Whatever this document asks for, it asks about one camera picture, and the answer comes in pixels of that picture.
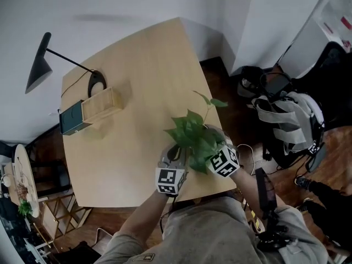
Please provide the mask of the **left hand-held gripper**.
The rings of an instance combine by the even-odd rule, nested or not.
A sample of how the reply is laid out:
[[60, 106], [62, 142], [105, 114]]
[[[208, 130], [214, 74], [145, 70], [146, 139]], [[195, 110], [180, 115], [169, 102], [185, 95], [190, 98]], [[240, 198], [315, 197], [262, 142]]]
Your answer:
[[186, 162], [188, 150], [170, 144], [161, 153], [158, 167], [156, 168], [156, 189], [168, 197], [177, 197], [185, 183], [188, 171]]

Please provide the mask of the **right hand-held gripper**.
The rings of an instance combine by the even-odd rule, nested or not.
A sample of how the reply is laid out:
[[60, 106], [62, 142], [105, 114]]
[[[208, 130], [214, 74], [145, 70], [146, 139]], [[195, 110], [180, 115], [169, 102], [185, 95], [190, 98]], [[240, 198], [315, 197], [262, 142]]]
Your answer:
[[214, 136], [216, 144], [224, 146], [217, 152], [216, 155], [212, 156], [207, 161], [207, 168], [212, 173], [226, 178], [240, 168], [236, 153], [231, 148], [226, 146], [228, 145], [229, 137], [221, 128], [209, 124], [208, 129]]

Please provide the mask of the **person's left forearm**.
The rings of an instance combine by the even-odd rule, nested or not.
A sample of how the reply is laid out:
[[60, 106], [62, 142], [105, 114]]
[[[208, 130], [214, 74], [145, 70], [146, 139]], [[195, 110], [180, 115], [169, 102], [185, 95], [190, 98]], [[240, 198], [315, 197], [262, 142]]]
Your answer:
[[148, 238], [162, 216], [169, 197], [155, 190], [123, 223], [119, 233], [146, 245]]

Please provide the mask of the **small green leafy plant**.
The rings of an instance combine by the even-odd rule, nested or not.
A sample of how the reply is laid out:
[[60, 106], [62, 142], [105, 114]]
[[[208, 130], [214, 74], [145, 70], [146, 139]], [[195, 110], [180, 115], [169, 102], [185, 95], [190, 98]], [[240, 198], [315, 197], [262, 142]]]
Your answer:
[[21, 199], [18, 206], [18, 212], [23, 217], [27, 217], [28, 215], [32, 215], [33, 210], [28, 201]]

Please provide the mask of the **grey and white bag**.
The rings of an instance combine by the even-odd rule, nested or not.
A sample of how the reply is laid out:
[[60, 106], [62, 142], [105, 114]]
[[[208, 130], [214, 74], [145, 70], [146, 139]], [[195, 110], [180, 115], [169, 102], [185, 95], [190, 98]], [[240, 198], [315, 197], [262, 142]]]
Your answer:
[[322, 144], [325, 119], [318, 103], [306, 93], [289, 92], [273, 102], [266, 96], [251, 101], [258, 118], [271, 125], [284, 155], [308, 151]]

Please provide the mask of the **person's grey shirt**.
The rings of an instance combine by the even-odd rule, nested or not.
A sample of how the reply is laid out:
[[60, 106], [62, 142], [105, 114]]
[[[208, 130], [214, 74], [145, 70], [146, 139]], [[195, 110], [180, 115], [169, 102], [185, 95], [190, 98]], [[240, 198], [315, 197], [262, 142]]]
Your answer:
[[94, 264], [327, 264], [325, 247], [297, 209], [284, 205], [276, 214], [293, 242], [273, 252], [257, 247], [240, 202], [220, 197], [173, 212], [162, 242], [148, 250], [132, 236], [115, 233]]

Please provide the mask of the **light wooden box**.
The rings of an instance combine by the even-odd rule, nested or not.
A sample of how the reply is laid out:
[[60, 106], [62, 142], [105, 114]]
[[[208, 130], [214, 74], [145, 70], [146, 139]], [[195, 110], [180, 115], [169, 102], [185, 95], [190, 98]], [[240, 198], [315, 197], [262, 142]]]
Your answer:
[[120, 93], [112, 87], [107, 87], [83, 101], [81, 108], [83, 122], [93, 124], [113, 113], [123, 110], [124, 104]]

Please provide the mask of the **spare hand-held gripper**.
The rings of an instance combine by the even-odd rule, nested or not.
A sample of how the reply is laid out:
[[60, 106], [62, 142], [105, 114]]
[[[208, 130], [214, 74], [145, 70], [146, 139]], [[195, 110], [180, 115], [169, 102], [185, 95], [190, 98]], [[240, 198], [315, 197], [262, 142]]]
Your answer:
[[326, 144], [323, 142], [312, 154], [311, 158], [305, 165], [306, 171], [312, 173], [323, 161], [326, 156]]

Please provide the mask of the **dark green box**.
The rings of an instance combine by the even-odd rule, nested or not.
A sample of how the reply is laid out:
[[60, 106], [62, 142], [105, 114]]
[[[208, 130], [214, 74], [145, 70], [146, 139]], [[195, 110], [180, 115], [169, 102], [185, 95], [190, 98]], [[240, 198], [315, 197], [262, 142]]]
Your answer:
[[88, 127], [90, 123], [83, 121], [83, 100], [78, 101], [59, 115], [60, 133], [72, 135]]

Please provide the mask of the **black round stool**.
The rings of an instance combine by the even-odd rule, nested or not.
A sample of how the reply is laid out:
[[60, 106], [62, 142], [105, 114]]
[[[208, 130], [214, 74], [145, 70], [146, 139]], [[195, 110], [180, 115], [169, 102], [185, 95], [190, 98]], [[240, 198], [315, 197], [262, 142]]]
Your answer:
[[32, 162], [31, 169], [38, 197], [58, 194], [71, 188], [67, 167], [60, 159]]

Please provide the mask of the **black office chair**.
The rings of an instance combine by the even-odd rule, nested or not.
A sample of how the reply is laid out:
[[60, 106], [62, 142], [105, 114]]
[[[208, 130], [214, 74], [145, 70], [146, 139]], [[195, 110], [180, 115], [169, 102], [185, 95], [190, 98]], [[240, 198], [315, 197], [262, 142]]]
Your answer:
[[352, 52], [329, 42], [310, 71], [292, 82], [318, 103], [325, 130], [352, 126]]

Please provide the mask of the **wooden shelf rack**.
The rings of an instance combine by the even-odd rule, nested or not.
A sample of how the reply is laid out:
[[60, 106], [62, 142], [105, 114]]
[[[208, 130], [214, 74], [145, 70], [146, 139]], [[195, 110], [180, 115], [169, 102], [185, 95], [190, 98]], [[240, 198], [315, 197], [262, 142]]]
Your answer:
[[92, 207], [79, 206], [74, 193], [38, 201], [42, 206], [41, 227], [50, 241], [81, 228], [92, 211]]

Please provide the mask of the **round cream side table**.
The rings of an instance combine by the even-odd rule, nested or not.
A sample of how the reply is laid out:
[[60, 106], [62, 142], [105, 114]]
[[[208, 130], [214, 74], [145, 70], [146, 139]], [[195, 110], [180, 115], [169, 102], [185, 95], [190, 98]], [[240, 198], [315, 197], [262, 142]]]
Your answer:
[[27, 201], [32, 207], [32, 216], [37, 218], [40, 215], [39, 198], [37, 195], [31, 163], [27, 151], [22, 144], [18, 144], [16, 146], [13, 166], [16, 185], [23, 184], [25, 187], [27, 187]]

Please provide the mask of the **black desk lamp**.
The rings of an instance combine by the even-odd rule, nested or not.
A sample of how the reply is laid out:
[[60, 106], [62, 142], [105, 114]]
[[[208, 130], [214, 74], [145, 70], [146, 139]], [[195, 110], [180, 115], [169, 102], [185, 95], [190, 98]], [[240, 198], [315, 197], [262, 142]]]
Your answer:
[[28, 94], [32, 90], [37, 88], [41, 83], [43, 83], [44, 80], [46, 80], [51, 75], [52, 69], [49, 66], [49, 64], [47, 63], [47, 61], [45, 60], [46, 52], [49, 52], [49, 53], [65, 60], [71, 64], [74, 64], [75, 66], [83, 69], [84, 71], [91, 73], [91, 76], [89, 78], [88, 88], [87, 88], [88, 97], [92, 96], [92, 89], [98, 83], [101, 83], [103, 85], [104, 90], [107, 88], [107, 83], [106, 83], [105, 77], [102, 74], [102, 72], [100, 72], [99, 70], [89, 69], [89, 68], [83, 66], [82, 64], [79, 64], [79, 63], [49, 49], [48, 45], [49, 45], [51, 36], [52, 36], [52, 34], [50, 32], [46, 32], [43, 35], [43, 38], [39, 44], [39, 47], [38, 47], [37, 52], [35, 54], [35, 58], [34, 58], [34, 61], [33, 61], [33, 64], [32, 64], [31, 70], [30, 70], [30, 74], [29, 74], [27, 84], [26, 84], [25, 94]]

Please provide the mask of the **black chair with metal frame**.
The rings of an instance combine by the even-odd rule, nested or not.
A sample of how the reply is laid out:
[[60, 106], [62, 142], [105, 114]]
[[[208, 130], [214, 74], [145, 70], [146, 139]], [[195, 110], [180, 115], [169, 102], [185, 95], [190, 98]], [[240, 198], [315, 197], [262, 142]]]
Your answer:
[[73, 249], [53, 254], [53, 258], [58, 264], [94, 264], [105, 251], [112, 236], [103, 228], [98, 228], [92, 246], [82, 241]]

